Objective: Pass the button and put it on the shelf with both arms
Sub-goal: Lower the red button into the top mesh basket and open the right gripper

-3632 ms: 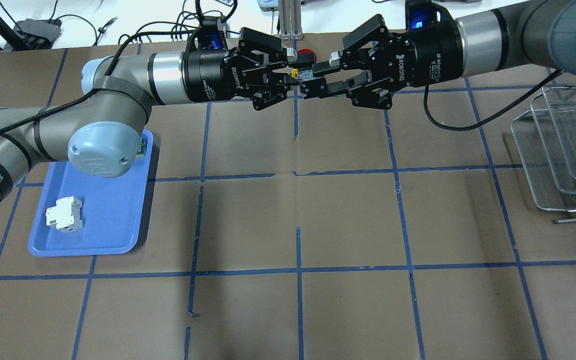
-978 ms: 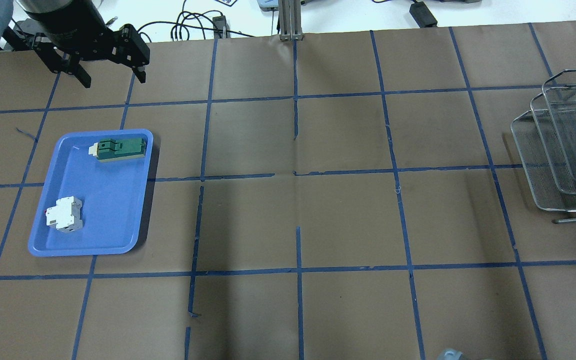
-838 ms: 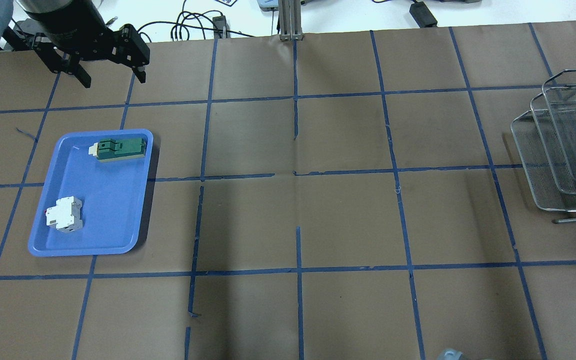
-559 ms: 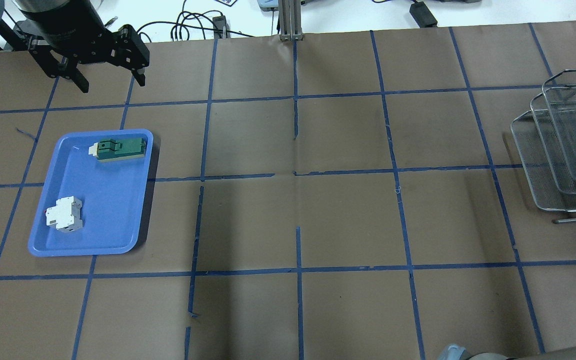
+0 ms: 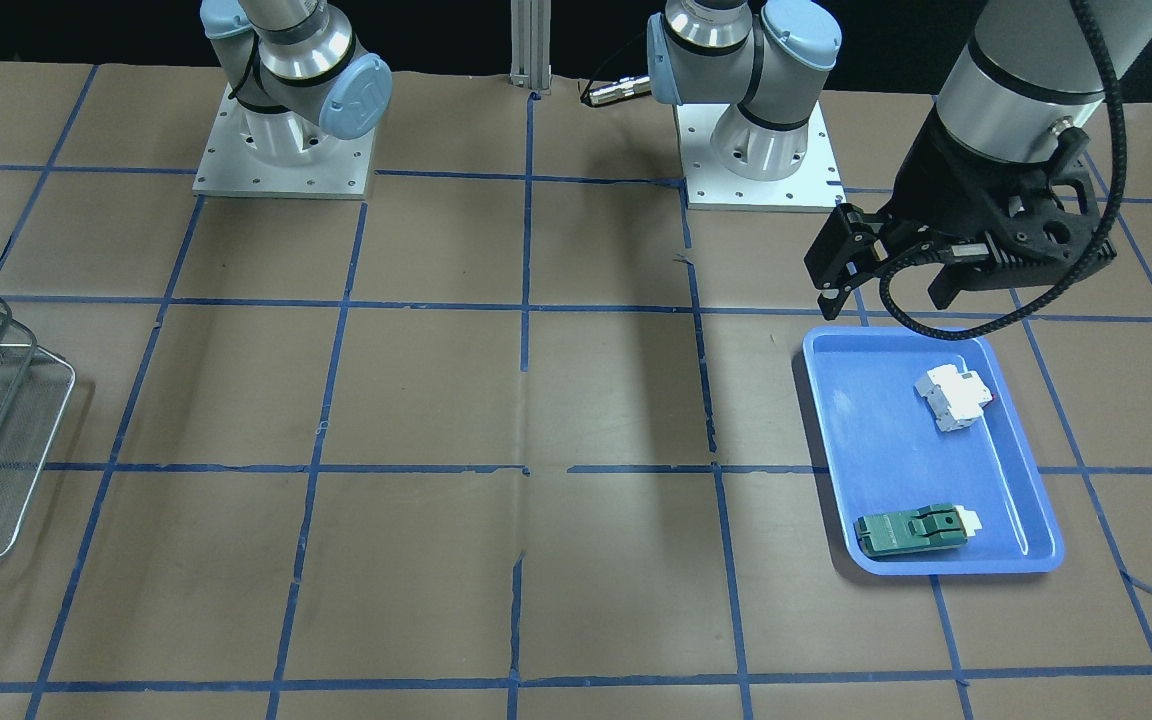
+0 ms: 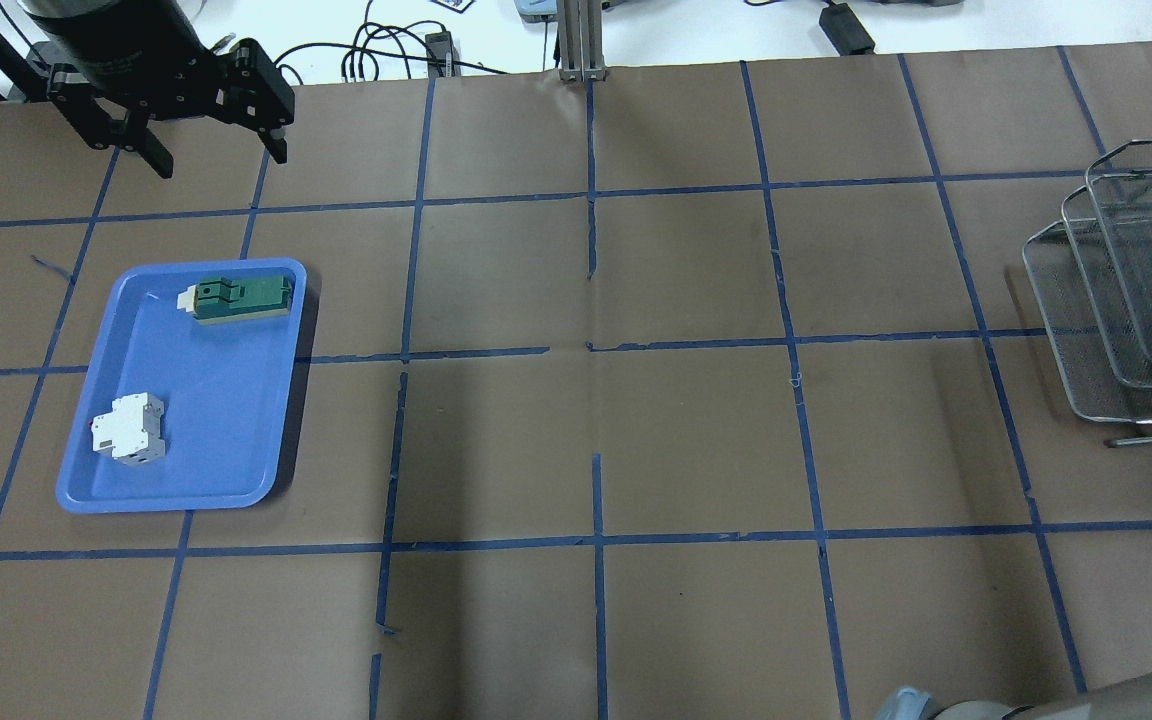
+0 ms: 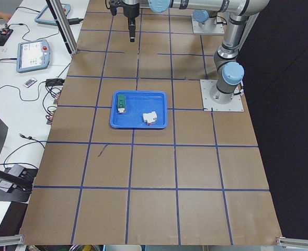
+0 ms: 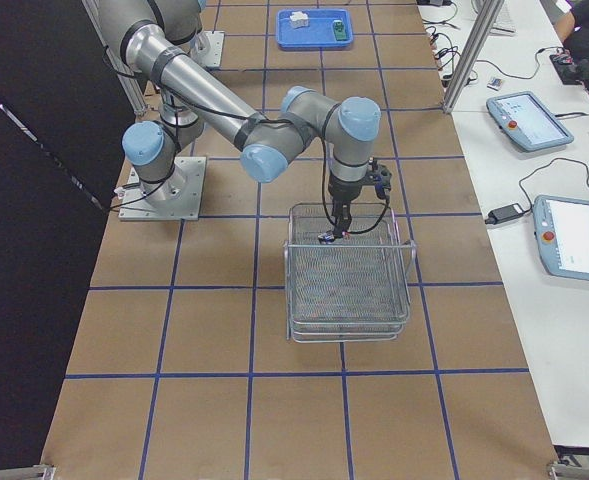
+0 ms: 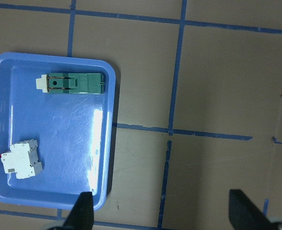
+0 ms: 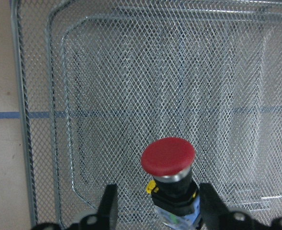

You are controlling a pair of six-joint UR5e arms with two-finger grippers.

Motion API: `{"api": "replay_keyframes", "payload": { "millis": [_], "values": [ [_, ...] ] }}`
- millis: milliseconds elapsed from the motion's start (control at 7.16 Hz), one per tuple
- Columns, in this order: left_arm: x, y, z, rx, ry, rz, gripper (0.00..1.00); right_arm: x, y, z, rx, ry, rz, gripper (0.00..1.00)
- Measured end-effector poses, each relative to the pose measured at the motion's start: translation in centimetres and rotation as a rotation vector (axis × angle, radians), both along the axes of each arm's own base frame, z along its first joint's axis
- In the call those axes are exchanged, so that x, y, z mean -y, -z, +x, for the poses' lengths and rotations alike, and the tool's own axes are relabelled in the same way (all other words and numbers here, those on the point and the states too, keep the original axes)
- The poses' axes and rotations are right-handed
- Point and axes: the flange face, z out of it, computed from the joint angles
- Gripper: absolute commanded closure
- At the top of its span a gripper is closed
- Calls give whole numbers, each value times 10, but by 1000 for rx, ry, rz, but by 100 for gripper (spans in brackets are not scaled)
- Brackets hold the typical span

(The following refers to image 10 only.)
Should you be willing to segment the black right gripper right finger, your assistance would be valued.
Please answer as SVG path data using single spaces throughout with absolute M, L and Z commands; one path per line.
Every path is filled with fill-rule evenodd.
M 232 212 L 210 183 L 199 184 L 200 213 L 208 230 L 233 230 Z

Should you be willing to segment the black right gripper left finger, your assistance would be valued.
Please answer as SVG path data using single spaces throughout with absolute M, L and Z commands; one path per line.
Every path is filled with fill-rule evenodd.
M 118 220 L 117 184 L 106 186 L 98 208 L 99 230 L 115 230 Z

